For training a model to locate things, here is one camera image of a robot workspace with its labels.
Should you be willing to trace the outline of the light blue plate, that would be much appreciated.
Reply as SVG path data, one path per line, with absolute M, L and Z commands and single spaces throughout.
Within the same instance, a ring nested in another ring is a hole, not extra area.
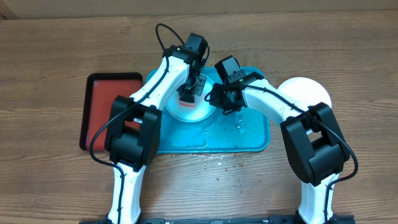
M 198 80 L 201 82 L 205 80 L 205 83 L 201 94 L 193 95 L 194 103 L 187 103 L 180 100 L 180 95 L 177 92 L 167 102 L 165 108 L 174 118 L 194 123 L 206 119 L 214 112 L 215 107 L 205 101 L 205 95 L 211 91 L 214 81 L 204 74 L 201 74 Z

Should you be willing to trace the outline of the white plate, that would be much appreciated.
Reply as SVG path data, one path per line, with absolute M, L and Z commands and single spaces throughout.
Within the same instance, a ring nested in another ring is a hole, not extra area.
M 331 97 L 326 88 L 310 78 L 290 78 L 284 81 L 277 89 L 302 103 L 316 105 L 323 102 L 332 108 Z

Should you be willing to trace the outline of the green and orange sponge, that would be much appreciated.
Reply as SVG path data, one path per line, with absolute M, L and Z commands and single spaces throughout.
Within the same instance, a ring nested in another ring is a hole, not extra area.
M 195 96 L 194 95 L 183 95 L 179 98 L 179 105 L 189 108 L 195 107 Z

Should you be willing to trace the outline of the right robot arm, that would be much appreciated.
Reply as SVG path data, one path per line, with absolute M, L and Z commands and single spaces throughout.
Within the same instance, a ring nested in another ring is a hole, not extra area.
M 205 101 L 224 115 L 245 107 L 279 125 L 289 164 L 302 182 L 298 222 L 332 222 L 333 187 L 350 153 L 328 104 L 299 101 L 266 79 L 216 83 Z

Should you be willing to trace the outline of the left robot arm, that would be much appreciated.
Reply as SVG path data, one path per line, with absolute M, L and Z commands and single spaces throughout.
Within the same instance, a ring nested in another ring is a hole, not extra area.
M 179 89 L 194 87 L 206 64 L 209 47 L 171 46 L 146 84 L 112 104 L 105 148 L 114 171 L 114 192 L 106 223 L 138 223 L 140 194 L 147 166 L 160 143 L 162 110 Z

